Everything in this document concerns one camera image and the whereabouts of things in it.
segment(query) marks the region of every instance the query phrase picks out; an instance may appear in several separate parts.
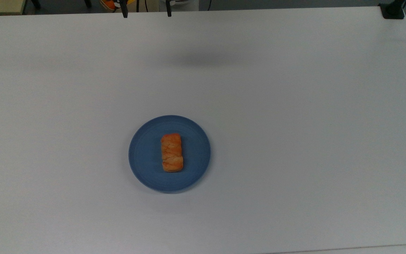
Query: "white table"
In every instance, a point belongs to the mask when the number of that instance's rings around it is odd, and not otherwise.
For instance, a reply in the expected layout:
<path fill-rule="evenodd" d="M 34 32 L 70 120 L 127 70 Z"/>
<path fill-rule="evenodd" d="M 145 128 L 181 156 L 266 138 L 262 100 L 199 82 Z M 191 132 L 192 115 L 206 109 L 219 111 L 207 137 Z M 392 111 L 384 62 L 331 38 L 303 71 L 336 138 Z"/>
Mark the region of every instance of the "white table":
<path fill-rule="evenodd" d="M 311 252 L 293 252 L 293 254 L 406 254 L 406 246 L 321 250 Z"/>
<path fill-rule="evenodd" d="M 134 132 L 166 114 L 197 122 L 212 148 L 179 194 L 143 186 L 128 163 Z M 395 244 L 406 19 L 378 7 L 0 17 L 0 254 Z"/>

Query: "baked pastry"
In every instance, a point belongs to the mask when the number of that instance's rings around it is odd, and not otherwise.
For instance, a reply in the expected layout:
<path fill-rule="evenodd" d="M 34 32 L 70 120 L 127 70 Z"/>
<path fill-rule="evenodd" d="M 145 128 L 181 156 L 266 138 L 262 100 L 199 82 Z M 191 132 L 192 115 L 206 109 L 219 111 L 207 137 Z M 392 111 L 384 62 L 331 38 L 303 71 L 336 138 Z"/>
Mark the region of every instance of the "baked pastry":
<path fill-rule="evenodd" d="M 181 136 L 178 133 L 166 134 L 161 138 L 162 168 L 166 172 L 183 169 Z"/>

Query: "gray floor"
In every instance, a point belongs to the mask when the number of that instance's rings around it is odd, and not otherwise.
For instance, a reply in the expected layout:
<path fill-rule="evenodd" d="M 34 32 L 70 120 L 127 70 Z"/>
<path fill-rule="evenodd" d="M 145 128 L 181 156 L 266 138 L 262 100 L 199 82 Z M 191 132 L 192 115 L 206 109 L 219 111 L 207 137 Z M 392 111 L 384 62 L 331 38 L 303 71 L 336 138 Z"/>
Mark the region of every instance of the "gray floor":
<path fill-rule="evenodd" d="M 92 8 L 87 8 L 84 0 L 39 0 L 42 8 L 35 10 L 27 0 L 26 14 L 68 14 L 102 13 L 106 10 L 99 0 L 91 0 Z M 200 0 L 200 10 L 207 10 L 210 0 Z M 377 6 L 378 3 L 390 3 L 392 0 L 212 0 L 211 10 L 248 10 L 264 8 L 317 8 Z"/>

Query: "plate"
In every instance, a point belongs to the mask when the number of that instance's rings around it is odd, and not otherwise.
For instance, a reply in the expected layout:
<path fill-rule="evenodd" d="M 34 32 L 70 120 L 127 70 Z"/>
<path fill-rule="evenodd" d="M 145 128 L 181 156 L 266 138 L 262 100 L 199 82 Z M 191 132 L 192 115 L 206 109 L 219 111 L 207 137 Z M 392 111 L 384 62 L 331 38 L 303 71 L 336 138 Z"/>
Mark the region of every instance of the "plate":
<path fill-rule="evenodd" d="M 183 169 L 169 173 L 162 169 L 161 138 L 179 133 L 182 139 Z M 196 183 L 211 157 L 209 140 L 194 121 L 182 116 L 161 116 L 146 122 L 129 145 L 129 165 L 145 186 L 160 192 L 177 192 Z"/>

